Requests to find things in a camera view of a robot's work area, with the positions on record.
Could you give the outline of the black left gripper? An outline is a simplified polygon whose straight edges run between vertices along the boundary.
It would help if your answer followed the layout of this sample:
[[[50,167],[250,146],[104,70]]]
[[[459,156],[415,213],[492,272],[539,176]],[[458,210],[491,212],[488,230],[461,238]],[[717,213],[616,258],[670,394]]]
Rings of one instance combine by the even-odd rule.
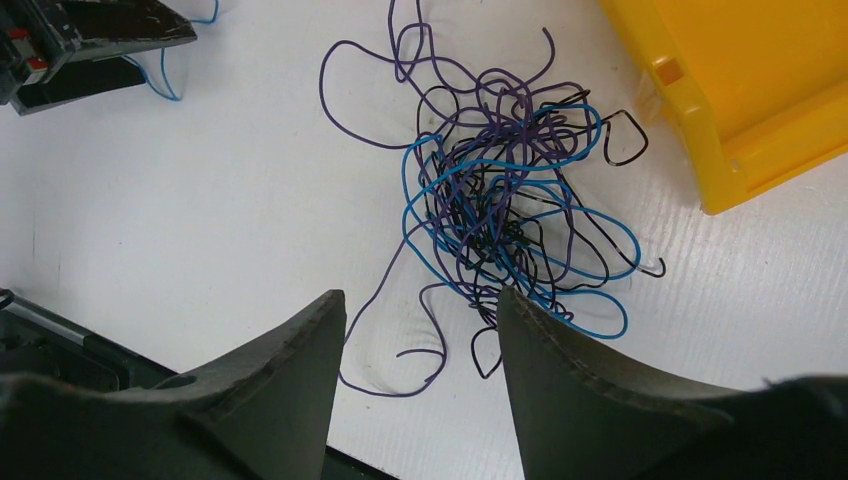
[[[1,104],[25,116],[142,85],[140,68],[119,56],[196,40],[160,1],[3,1]]]

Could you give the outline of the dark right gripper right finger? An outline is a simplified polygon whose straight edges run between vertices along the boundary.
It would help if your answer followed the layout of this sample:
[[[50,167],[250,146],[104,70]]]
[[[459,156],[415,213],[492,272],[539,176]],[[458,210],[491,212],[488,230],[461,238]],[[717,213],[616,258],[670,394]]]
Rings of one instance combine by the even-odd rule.
[[[498,339],[528,479],[843,479],[847,380],[739,391],[637,361],[513,288]]]

